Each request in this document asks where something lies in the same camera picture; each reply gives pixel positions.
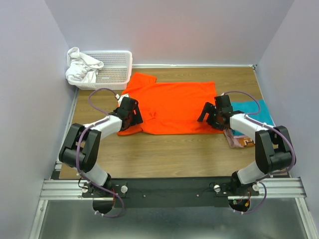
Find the orange t shirt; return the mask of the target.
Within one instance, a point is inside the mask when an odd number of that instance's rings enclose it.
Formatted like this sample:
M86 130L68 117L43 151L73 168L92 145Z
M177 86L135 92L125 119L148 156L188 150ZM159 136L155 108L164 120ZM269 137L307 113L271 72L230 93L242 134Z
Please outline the orange t shirt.
M159 83L155 76L134 73L123 94L139 102L143 123L119 132L120 136L221 133L197 120L205 103L217 95L213 81Z

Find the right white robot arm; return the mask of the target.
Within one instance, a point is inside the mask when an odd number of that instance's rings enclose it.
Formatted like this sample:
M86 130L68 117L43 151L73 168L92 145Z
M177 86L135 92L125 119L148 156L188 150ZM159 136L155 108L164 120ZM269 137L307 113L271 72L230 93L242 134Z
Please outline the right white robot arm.
M287 173L296 163L296 154L288 129L261 123L242 111L235 111L230 98L224 94L214 98L215 104L206 102L197 119L219 131L232 129L243 133L255 143L255 161L234 172L228 189L241 195L254 182L270 175Z

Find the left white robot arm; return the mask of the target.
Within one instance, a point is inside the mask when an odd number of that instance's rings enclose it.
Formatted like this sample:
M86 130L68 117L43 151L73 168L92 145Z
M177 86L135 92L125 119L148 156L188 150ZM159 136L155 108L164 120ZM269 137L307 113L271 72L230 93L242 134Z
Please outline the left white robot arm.
M124 95L120 105L103 119L89 124L74 123L69 128L59 152L59 161L77 170L93 184L98 196L112 193L112 177L97 163L100 141L111 134L143 122L139 102Z

